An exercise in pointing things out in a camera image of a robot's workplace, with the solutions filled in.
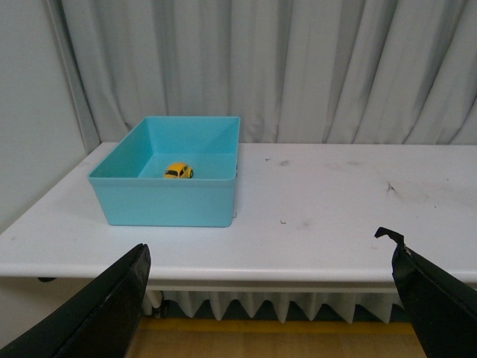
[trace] blue plastic bin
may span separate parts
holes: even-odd
[[[238,117],[146,117],[89,174],[111,225],[227,227],[236,185]],[[190,179],[165,179],[173,162]]]

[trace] white wall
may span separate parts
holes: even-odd
[[[2,232],[86,153],[42,1],[0,2],[0,51]],[[86,282],[0,278],[0,347]]]

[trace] table surface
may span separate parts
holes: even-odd
[[[477,282],[477,146],[241,144],[230,227],[107,224],[103,143],[0,235],[0,276],[95,277],[138,243],[150,280],[391,283],[395,244]]]

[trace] curtain fold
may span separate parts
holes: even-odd
[[[58,49],[63,60],[66,77],[68,78],[84,148],[87,154],[89,154],[99,145],[99,136],[78,71],[78,65],[64,19],[63,8],[58,0],[47,0],[45,8],[49,15],[54,35],[57,38]]]
[[[477,1],[62,4],[101,141],[231,115],[242,142],[477,144]]]

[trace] wooden floor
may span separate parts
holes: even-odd
[[[410,324],[144,318],[127,358],[426,357]]]

